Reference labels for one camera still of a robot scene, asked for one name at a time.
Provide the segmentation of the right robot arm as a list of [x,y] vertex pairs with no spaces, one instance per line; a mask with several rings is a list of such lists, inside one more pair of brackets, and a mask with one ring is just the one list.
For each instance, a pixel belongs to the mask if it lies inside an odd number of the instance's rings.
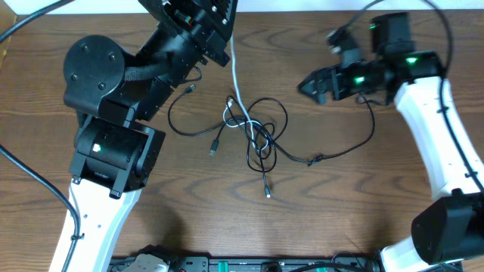
[[483,163],[461,122],[435,51],[418,51],[405,12],[375,17],[366,61],[347,26],[327,36],[337,65],[314,71],[299,92],[324,104],[384,90],[405,119],[427,170],[433,203],[408,238],[380,250],[379,271],[456,270],[483,254]]

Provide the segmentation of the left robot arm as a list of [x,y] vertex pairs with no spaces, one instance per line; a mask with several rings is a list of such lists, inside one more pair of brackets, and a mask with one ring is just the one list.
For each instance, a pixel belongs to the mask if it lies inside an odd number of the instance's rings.
[[136,54],[100,35],[64,60],[64,103],[79,128],[69,201],[52,271],[105,271],[147,184],[165,133],[147,125],[198,64],[229,62],[237,0],[145,1],[157,28]]

